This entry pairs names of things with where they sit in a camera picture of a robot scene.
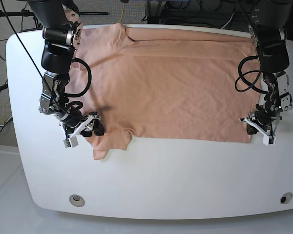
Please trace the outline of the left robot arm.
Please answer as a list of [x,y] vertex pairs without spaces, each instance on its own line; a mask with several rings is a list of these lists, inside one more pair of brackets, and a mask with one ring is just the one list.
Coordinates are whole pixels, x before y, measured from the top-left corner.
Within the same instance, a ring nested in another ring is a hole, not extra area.
[[[247,14],[241,1],[237,1],[243,16],[248,22],[255,56],[241,60],[238,65],[239,77],[247,87],[264,95],[264,104],[256,105],[256,111],[240,119],[247,124],[248,135],[261,133],[265,145],[275,144],[276,129],[282,119],[281,113],[293,107],[293,98],[289,93],[289,77],[285,70],[289,67],[289,55],[286,47],[287,32],[285,24],[291,14],[293,0],[256,0],[250,14]],[[251,60],[259,62],[257,77],[253,82],[245,78],[243,65]]]

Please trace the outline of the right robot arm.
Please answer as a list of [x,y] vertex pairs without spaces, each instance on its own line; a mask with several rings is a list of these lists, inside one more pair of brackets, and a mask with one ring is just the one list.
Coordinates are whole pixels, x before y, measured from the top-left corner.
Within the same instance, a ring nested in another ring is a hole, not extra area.
[[[83,29],[78,7],[72,0],[30,0],[28,4],[42,24],[44,39],[41,65],[46,72],[42,77],[39,111],[54,115],[61,122],[66,139],[73,134],[84,137],[104,135],[105,129],[97,112],[83,116],[80,111],[83,103],[76,100],[86,94],[92,82],[90,67],[76,57]],[[87,74],[85,88],[76,94],[65,91],[74,62],[83,65]]]

